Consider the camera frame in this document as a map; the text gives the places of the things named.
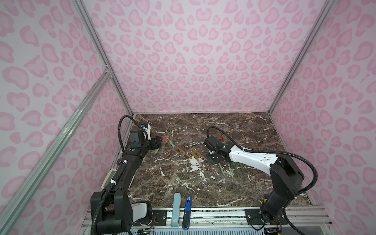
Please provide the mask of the light green pen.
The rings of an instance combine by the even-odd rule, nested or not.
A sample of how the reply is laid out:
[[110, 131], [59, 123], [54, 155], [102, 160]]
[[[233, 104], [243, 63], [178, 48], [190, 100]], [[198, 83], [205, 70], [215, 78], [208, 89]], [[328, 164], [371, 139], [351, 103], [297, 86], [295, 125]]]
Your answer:
[[226, 176], [226, 175], [225, 175], [225, 171], [224, 171], [224, 169], [223, 169], [223, 166], [222, 166], [220, 163], [218, 163], [218, 166], [219, 166], [219, 168], [220, 168], [220, 171], [221, 171], [222, 175], [223, 175], [223, 176]]

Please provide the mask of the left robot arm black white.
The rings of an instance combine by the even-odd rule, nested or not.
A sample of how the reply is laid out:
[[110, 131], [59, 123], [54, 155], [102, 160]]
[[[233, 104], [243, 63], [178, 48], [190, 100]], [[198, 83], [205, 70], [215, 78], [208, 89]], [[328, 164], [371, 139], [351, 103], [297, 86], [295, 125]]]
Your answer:
[[128, 191], [148, 151], [159, 149], [161, 146], [162, 138], [159, 136], [127, 144], [110, 183], [91, 197], [92, 235], [129, 233], [134, 223], [148, 225], [153, 221], [151, 204], [132, 204]]

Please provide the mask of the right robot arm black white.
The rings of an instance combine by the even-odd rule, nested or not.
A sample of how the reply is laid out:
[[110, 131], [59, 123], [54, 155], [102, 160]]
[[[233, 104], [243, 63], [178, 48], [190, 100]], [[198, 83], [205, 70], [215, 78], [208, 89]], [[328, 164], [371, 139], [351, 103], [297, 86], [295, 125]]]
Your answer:
[[211, 164], [241, 163], [271, 177], [273, 190], [262, 204], [256, 216], [257, 221], [275, 223], [283, 207], [299, 194], [304, 175], [291, 156], [284, 153], [251, 153], [232, 143], [204, 142], [204, 146], [209, 150], [207, 160]]

